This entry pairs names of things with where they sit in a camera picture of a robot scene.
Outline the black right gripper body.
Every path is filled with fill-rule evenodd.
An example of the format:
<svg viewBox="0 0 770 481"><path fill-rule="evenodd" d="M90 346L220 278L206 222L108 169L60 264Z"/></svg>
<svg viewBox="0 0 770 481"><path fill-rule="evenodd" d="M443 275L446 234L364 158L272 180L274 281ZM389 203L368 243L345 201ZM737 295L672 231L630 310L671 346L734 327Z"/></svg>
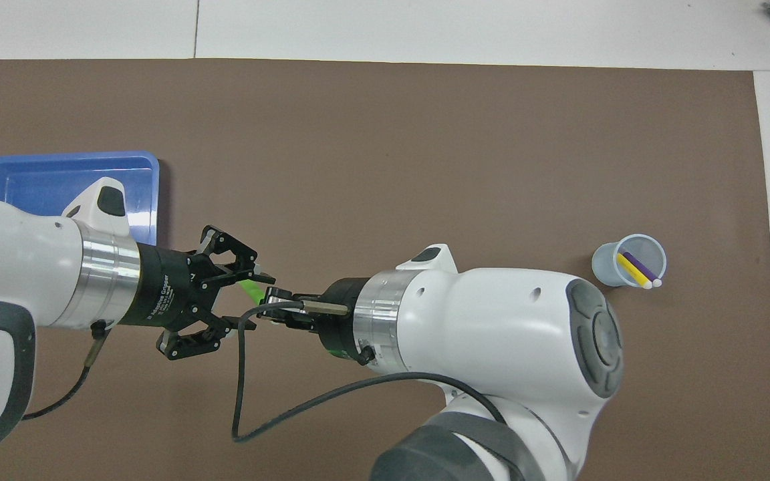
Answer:
<svg viewBox="0 0 770 481"><path fill-rule="evenodd" d="M323 314L318 317L317 332L321 344L336 358L351 359L360 365L365 365L367 360L361 356L355 342L354 309L366 283L366 277L342 278L332 283L318 298L318 301L348 308L345 315Z"/></svg>

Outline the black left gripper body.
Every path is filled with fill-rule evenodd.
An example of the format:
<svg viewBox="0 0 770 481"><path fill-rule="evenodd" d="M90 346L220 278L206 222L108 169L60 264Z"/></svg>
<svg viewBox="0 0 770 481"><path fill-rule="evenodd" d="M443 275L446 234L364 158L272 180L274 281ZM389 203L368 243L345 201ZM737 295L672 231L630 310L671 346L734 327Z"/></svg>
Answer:
<svg viewBox="0 0 770 481"><path fill-rule="evenodd" d="M208 278L224 273L206 255L137 243L140 277L136 295L120 325L184 329L199 313L210 313L218 287L203 289Z"/></svg>

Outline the yellow marker pen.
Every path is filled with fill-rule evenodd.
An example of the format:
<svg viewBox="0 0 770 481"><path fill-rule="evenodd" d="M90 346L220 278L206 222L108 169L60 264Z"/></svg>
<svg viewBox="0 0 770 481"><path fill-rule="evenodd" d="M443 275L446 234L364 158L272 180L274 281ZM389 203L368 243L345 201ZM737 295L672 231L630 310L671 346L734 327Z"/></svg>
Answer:
<svg viewBox="0 0 770 481"><path fill-rule="evenodd" d="M644 272L640 271L636 265L633 264L632 261L630 261L629 258L626 258L624 256L624 253L617 253L616 255L616 261L617 264L620 265L621 268L623 268L624 271L626 271L627 274L629 274L630 277L632 277L633 281L635 281L636 285L641 287L642 289L653 289L653 281L648 278Z"/></svg>

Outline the blue plastic tray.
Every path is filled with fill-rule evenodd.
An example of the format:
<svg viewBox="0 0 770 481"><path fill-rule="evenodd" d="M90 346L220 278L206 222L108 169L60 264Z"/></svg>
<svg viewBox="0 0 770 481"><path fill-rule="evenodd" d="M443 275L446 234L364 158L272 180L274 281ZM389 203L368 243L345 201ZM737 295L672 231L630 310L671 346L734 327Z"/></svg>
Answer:
<svg viewBox="0 0 770 481"><path fill-rule="evenodd" d="M147 150L0 156L0 201L33 215L59 215L101 177L124 186L134 240L155 245L161 168Z"/></svg>

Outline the brown table mat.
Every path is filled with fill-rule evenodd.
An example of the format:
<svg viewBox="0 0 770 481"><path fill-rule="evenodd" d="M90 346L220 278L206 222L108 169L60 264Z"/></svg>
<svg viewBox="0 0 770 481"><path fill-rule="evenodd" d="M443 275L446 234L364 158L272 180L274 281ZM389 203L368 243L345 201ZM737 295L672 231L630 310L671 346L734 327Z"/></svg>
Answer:
<svg viewBox="0 0 770 481"><path fill-rule="evenodd" d="M584 481L770 481L770 234L751 72L241 59L0 61L0 156L147 150L159 244L225 229L295 292L449 244L459 270L596 282L597 247L665 247L607 290L624 379ZM179 361L115 328L64 407L0 444L0 481L368 478L443 407L395 381L234 444L237 347Z"/></svg>

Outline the clear plastic cup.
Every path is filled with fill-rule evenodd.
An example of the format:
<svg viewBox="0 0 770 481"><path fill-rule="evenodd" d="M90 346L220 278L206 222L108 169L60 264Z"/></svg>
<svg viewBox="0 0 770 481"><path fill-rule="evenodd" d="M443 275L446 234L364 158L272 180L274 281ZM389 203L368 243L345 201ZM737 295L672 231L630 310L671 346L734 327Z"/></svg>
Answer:
<svg viewBox="0 0 770 481"><path fill-rule="evenodd" d="M638 287L632 277L617 264L616 255L627 251L651 268L663 280L667 256L663 246L647 234L629 234L614 243L600 246L593 254L591 268L598 281L609 287Z"/></svg>

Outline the purple marker pen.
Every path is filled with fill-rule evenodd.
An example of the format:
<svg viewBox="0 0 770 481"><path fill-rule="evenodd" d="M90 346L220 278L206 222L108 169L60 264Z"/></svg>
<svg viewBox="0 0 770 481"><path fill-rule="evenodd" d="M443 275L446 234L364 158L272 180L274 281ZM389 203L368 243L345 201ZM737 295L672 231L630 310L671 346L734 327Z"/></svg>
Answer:
<svg viewBox="0 0 770 481"><path fill-rule="evenodd" d="M636 265L636 267L638 267L640 271L644 272L644 274L648 278L650 278L650 280L653 281L653 284L654 284L653 287L661 287L662 286L663 280L661 280L660 277L657 276L657 274L655 274L654 271L651 270L651 268L648 268L647 265L645 265L642 261L640 261L638 258L636 258L632 253L627 252L627 251L623 251L623 253L624 253L624 256L626 256L626 258L629 258L630 261L632 261L633 264Z"/></svg>

